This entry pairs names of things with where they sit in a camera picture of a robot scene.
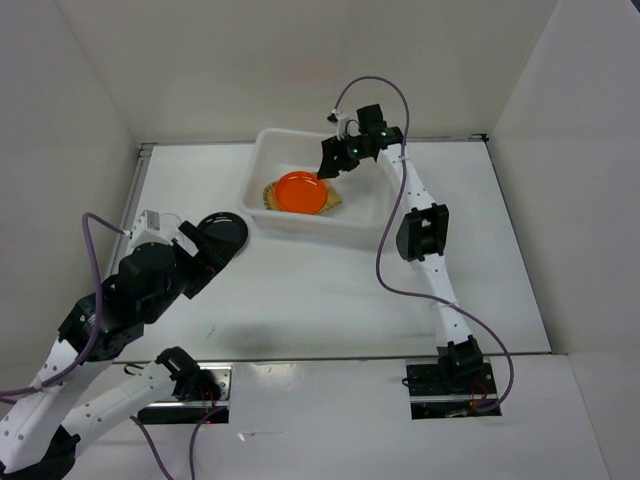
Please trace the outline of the black plate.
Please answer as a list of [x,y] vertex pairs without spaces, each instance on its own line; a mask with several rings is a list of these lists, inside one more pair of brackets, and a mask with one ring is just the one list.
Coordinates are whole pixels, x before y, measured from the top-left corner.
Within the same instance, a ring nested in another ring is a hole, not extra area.
[[249,229],[245,220],[232,212],[216,212],[201,220],[197,228],[213,243],[213,250],[230,262],[246,245]]

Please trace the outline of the orange plate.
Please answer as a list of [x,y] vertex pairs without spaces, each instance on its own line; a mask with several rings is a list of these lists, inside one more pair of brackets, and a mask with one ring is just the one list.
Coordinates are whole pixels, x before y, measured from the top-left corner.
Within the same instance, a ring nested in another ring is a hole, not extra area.
[[315,173],[292,171],[275,185],[275,197],[281,211],[314,215],[327,200],[327,190]]

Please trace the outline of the translucent plastic bin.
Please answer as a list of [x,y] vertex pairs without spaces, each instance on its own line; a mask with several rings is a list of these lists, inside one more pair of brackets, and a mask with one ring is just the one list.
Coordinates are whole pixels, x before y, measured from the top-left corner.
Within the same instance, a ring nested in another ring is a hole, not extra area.
[[333,242],[377,244],[392,187],[375,162],[321,180],[324,134],[267,128],[256,139],[239,191],[239,208],[265,229]]

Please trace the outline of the woven bamboo tray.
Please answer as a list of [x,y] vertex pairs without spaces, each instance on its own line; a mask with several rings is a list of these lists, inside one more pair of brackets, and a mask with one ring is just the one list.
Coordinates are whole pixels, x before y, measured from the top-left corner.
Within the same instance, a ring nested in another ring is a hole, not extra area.
[[[328,181],[323,180],[322,184],[327,190],[327,200],[323,207],[319,211],[315,212],[315,215],[326,214],[329,210],[334,209],[343,203],[342,197]],[[263,204],[266,210],[281,211],[281,207],[277,203],[275,197],[275,185],[276,182],[272,182],[264,188],[262,194]]]

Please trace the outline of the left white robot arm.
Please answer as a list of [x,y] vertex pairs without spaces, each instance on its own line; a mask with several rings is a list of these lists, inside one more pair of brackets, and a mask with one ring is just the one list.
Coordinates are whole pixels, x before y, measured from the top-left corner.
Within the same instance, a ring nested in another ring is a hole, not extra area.
[[87,402],[80,399],[125,347],[142,337],[180,297],[194,298],[243,248],[211,215],[134,247],[110,277],[76,302],[31,384],[3,393],[4,479],[62,479],[86,448],[147,405],[166,397],[216,401],[219,388],[184,349],[163,350],[139,373]]

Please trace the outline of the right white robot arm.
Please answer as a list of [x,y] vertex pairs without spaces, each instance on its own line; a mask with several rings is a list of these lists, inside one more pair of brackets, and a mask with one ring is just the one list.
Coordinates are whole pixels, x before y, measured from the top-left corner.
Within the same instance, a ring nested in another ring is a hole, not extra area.
[[[357,111],[354,120],[335,108],[328,116],[336,134],[321,142],[318,177],[334,179],[372,159],[389,179],[396,195],[388,220],[400,223],[395,234],[399,256],[409,263],[431,289],[428,298],[439,307],[436,327],[438,381],[450,393],[471,390],[482,379],[483,354],[461,312],[445,257],[449,209],[436,202],[423,184],[400,128],[390,127],[378,104]],[[352,122],[358,133],[349,133]]]

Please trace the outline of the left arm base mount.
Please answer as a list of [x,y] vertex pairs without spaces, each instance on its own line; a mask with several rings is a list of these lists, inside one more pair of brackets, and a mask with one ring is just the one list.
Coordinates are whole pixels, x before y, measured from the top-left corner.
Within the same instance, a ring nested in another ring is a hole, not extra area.
[[232,366],[227,363],[204,362],[205,371],[199,384],[190,386],[188,393],[179,393],[156,401],[136,417],[144,425],[193,425],[212,412],[206,424],[227,424],[231,398]]

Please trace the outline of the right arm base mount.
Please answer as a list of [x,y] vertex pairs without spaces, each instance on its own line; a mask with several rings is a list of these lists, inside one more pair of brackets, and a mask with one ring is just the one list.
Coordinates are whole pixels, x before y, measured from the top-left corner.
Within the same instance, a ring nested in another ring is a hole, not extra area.
[[469,379],[447,382],[435,359],[407,361],[401,380],[409,395],[412,420],[445,420],[498,417],[500,407],[492,407],[499,398],[489,362]]

